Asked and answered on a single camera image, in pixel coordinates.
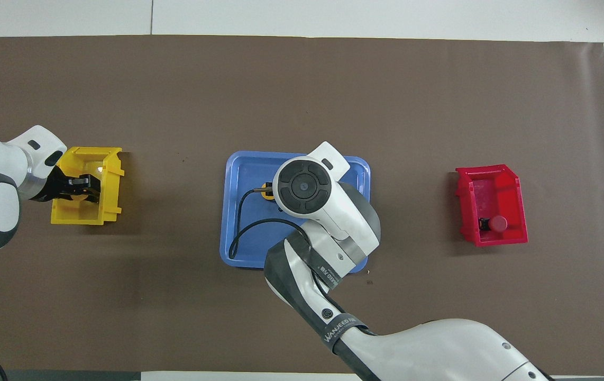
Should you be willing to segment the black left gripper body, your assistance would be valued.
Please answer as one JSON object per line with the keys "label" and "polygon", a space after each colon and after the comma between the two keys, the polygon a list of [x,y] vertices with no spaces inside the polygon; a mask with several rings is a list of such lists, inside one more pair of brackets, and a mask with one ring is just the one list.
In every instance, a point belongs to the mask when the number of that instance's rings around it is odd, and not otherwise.
{"label": "black left gripper body", "polygon": [[46,178],[45,184],[41,190],[34,195],[35,202],[48,202],[56,198],[70,200],[68,193],[70,187],[70,177],[66,176],[62,169],[54,166]]}

